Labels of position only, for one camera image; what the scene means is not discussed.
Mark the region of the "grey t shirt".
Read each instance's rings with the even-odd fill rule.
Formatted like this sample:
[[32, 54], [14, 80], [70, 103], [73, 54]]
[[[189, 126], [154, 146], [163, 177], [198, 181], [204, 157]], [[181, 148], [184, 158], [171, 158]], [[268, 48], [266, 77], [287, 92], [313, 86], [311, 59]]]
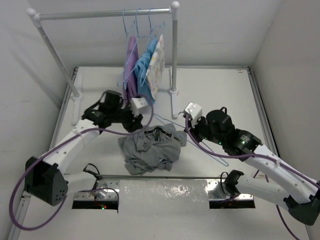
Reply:
[[172, 124], [149, 126], [139, 134], [118, 139], [124, 155], [124, 166], [131, 175], [144, 175], [155, 170], [171, 171], [187, 145], [187, 134]]

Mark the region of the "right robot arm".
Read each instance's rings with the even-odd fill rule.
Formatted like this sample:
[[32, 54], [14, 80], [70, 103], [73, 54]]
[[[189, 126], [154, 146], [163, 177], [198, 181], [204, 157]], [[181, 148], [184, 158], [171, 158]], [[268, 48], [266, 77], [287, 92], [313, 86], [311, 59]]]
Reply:
[[222, 147], [227, 159], [238, 159], [271, 178], [273, 183], [250, 180], [242, 171], [232, 170], [222, 189], [232, 196], [251, 194], [276, 204], [297, 221], [313, 226], [320, 214], [320, 183], [276, 156], [249, 131], [235, 128], [227, 108], [202, 114], [202, 107], [191, 103], [184, 110], [185, 131], [199, 145], [203, 140]]

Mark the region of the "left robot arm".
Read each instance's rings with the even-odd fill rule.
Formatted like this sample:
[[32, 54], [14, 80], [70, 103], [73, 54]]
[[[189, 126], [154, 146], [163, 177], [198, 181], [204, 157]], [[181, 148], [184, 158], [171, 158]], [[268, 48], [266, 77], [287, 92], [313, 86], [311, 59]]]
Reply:
[[125, 102], [119, 92], [106, 90], [52, 150], [26, 162], [24, 190], [51, 206], [58, 205], [69, 194], [91, 191], [101, 175], [85, 169], [67, 174], [68, 166], [86, 145], [112, 124], [122, 124], [127, 136], [142, 129], [140, 109], [146, 106], [147, 99], [142, 96]]

